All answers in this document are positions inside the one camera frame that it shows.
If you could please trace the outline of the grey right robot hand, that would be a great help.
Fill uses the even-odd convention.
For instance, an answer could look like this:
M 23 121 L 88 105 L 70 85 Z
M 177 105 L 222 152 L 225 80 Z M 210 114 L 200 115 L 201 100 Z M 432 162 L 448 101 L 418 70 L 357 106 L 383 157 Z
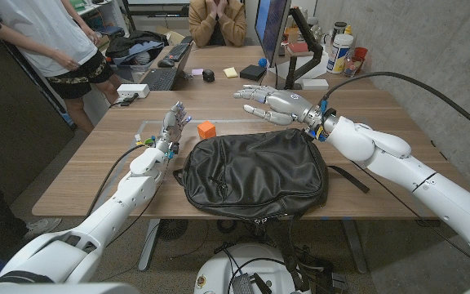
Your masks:
M 269 86 L 244 85 L 242 90 L 233 94 L 236 99 L 255 100 L 269 105 L 270 110 L 244 105 L 243 109 L 271 123 L 286 126 L 294 121 L 306 123 L 310 127 L 322 124 L 321 110 L 302 96 L 287 90 L 278 90 Z

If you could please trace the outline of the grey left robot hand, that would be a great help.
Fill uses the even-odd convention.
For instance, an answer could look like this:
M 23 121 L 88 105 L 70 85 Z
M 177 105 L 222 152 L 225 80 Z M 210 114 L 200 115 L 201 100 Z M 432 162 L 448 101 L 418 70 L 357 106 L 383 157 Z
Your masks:
M 184 104 L 178 101 L 162 120 L 161 130 L 156 140 L 156 148 L 162 152 L 179 153 L 179 140 L 184 126 L 192 119 L 184 110 Z

